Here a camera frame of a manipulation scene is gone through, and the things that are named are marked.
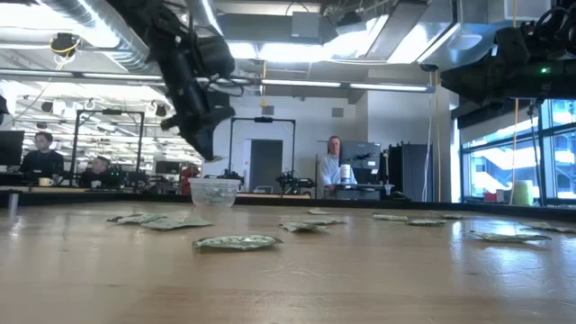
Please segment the black aluminium table frame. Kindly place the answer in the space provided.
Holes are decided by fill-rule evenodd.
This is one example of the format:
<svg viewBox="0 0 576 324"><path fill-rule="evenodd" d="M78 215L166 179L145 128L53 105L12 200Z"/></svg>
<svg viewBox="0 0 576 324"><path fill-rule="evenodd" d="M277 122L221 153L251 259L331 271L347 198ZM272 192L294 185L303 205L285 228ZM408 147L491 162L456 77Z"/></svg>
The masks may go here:
<svg viewBox="0 0 576 324"><path fill-rule="evenodd" d="M19 196L23 206L42 206L64 203L189 203L192 199L183 195L153 195L144 193L25 193L15 190L0 190L0 208L8 205L12 194ZM495 215L507 215L541 221L564 221L576 224L576 210L542 207L521 207L487 203L451 203L451 202L407 202L407 201L345 201L311 200L272 197L243 197L235 200L238 205L290 206L356 209L391 209L445 212L479 212Z"/></svg>

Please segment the red object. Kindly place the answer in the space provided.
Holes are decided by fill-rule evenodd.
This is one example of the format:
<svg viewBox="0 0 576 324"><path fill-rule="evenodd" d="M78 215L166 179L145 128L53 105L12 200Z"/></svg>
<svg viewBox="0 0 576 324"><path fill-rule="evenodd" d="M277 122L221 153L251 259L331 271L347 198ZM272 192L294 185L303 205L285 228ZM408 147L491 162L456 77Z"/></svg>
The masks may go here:
<svg viewBox="0 0 576 324"><path fill-rule="evenodd" d="M190 179L196 178L201 174L200 169L195 166L187 166L183 168L180 172L180 185L181 185L181 194L182 195L189 195L191 192L190 186Z"/></svg>

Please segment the grey black monitor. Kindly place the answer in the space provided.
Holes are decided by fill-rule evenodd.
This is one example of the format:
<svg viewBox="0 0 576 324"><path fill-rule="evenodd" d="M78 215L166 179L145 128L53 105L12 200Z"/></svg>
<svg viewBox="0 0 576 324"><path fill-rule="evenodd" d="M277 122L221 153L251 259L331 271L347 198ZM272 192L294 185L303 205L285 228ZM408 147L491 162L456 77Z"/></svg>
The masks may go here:
<svg viewBox="0 0 576 324"><path fill-rule="evenodd" d="M374 142L343 141L339 162L350 165L355 180L360 185L379 183L381 145Z"/></svg>

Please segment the white cabinet grey door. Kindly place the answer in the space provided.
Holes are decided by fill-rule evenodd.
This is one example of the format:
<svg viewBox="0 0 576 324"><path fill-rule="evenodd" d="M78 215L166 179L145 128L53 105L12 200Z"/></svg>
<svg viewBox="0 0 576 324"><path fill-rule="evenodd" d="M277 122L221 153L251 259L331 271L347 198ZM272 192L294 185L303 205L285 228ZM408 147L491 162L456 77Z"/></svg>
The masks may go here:
<svg viewBox="0 0 576 324"><path fill-rule="evenodd" d="M283 171L284 142L279 139L247 141L247 190L259 194L279 194L276 178Z"/></svg>

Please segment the black gantry rig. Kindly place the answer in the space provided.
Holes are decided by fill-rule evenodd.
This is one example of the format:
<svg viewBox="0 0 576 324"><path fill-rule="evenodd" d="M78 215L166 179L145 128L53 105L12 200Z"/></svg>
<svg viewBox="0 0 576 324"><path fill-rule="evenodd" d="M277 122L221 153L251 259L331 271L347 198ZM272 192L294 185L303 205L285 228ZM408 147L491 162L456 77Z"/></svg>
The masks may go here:
<svg viewBox="0 0 576 324"><path fill-rule="evenodd" d="M137 149L137 160L136 160L136 172L140 172L140 165L141 165L141 158L142 158L142 144L143 144L143 135L144 135L144 125L145 125L145 113L144 112L130 112L130 111L123 111L122 109L113 109L113 108L105 108L105 109L94 109L94 110L87 110L81 109L76 111L76 119L75 119L75 128L73 133L73 147L72 147L72 154L71 154L71 165L69 169L69 186L72 186L73 182L76 182L79 188L81 188L81 179L82 173L77 172L77 148L78 148L78 140L79 140L79 128L82 123L82 115L87 113L88 116L86 120L88 121L94 114L102 114L102 115L111 115L111 116L119 116L123 114L138 115L140 121L136 122L136 125L139 127L138 129L138 149Z"/></svg>
<svg viewBox="0 0 576 324"><path fill-rule="evenodd" d="M248 192L247 142L252 139L283 141L283 171L294 171L296 120L278 119L269 116L233 117L229 126L229 151L226 171L243 178L242 190Z"/></svg>

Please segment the black cabinet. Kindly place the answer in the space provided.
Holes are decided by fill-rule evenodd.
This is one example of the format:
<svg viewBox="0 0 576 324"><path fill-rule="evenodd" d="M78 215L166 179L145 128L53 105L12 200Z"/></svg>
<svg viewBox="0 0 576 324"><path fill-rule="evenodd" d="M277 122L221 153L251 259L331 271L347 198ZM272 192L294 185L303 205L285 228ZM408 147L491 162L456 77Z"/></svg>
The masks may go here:
<svg viewBox="0 0 576 324"><path fill-rule="evenodd" d="M413 202L434 200L432 148L425 144L397 143L389 146L389 182L392 190Z"/></svg>

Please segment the long linear ceiling light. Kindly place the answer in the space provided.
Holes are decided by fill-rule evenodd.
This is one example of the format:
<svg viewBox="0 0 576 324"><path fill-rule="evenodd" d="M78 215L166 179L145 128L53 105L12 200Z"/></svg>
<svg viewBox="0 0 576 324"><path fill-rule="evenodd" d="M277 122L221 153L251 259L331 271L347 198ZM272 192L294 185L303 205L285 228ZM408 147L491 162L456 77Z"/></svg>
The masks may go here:
<svg viewBox="0 0 576 324"><path fill-rule="evenodd" d="M105 83L125 83L130 86L164 86L164 78L156 75L137 74L116 74L81 71L61 71L46 69L19 69L0 67L0 79L30 79L43 80L51 79L68 82L77 80L78 82L105 84ZM432 85L404 85L404 84L371 84L371 83L350 83L333 81L313 81L313 80L291 80L291 79L270 79L270 78L206 78L197 77L197 82L201 85L215 83L223 86L298 86L298 87L319 87L319 88L339 88L366 91L382 92L406 92L406 93L434 93L436 88Z"/></svg>

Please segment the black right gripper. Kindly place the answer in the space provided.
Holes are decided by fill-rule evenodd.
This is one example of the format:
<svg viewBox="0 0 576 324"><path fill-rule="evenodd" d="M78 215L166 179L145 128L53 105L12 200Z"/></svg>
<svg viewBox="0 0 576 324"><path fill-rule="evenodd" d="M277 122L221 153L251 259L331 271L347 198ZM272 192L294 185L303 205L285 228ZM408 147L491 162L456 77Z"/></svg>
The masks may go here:
<svg viewBox="0 0 576 324"><path fill-rule="evenodd" d="M521 94L521 97L545 99L547 83L546 41L541 40L534 24L505 27L496 31L494 44L498 47L496 62L501 83ZM495 75L494 58L483 58L471 64L449 70L441 77L441 86L475 102L482 102L492 93Z"/></svg>

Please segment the grey ceiling box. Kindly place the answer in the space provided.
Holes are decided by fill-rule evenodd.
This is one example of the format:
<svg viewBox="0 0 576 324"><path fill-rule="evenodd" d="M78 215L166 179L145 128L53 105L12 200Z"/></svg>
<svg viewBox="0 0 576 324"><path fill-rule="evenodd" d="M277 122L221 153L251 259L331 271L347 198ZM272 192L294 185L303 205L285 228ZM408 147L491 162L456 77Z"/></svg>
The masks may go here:
<svg viewBox="0 0 576 324"><path fill-rule="evenodd" d="M293 12L291 36L317 39L320 36L320 16L317 13Z"/></svg>

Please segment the yellow-green cup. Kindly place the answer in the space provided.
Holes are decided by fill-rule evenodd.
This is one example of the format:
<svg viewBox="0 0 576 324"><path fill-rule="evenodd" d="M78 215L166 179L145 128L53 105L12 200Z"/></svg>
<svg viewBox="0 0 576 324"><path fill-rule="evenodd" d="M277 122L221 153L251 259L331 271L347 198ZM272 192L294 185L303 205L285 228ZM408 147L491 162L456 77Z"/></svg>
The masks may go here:
<svg viewBox="0 0 576 324"><path fill-rule="evenodd" d="M534 203L532 180L516 181L513 186L512 203L517 206L532 206Z"/></svg>

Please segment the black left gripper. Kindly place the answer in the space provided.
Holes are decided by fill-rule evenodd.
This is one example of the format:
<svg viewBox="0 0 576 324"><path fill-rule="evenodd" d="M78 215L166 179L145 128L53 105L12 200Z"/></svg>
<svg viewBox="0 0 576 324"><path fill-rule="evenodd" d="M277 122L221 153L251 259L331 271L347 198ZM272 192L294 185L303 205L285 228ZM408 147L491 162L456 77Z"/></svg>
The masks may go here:
<svg viewBox="0 0 576 324"><path fill-rule="evenodd" d="M175 114L160 123L166 131L177 127L181 137L204 159L214 159L213 142L216 127L235 115L233 108L212 108L204 85L197 77L203 72L195 42L160 42L155 46L155 61L160 67Z"/></svg>

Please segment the large silver ceiling duct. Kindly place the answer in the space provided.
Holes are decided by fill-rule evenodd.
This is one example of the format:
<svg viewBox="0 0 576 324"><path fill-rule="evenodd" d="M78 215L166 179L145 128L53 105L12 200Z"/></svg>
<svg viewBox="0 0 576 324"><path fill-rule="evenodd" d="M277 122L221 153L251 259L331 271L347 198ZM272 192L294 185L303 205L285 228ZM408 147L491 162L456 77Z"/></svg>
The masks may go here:
<svg viewBox="0 0 576 324"><path fill-rule="evenodd" d="M321 58L345 64L468 64L499 27L491 0L334 0L320 8Z"/></svg>

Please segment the silver round air duct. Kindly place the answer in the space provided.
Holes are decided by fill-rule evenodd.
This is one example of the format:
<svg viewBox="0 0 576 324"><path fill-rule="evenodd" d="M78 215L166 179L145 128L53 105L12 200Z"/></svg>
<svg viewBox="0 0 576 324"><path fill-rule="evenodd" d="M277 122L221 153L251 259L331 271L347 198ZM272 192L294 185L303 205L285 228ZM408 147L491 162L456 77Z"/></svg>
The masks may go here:
<svg viewBox="0 0 576 324"><path fill-rule="evenodd" d="M148 46L105 0L39 0L42 6L81 27L82 38L130 73L148 74Z"/></svg>

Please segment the black computer monitor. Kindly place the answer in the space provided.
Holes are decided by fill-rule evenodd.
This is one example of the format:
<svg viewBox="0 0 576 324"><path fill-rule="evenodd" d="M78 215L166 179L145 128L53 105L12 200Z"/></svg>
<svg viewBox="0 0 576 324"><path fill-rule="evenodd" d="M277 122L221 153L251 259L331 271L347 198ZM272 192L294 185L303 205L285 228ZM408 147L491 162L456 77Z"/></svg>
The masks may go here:
<svg viewBox="0 0 576 324"><path fill-rule="evenodd" d="M19 166L22 161L24 132L0 131L0 166Z"/></svg>

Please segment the dollar bill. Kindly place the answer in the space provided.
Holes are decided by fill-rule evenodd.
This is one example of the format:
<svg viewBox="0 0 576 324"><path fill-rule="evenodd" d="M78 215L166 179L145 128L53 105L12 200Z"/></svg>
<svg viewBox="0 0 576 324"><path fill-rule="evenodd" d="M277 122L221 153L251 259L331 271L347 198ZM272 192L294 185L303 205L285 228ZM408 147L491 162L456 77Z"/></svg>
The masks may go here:
<svg viewBox="0 0 576 324"><path fill-rule="evenodd" d="M325 226L309 224L306 222L284 222L280 223L279 227L289 232L314 232L324 230Z"/></svg>

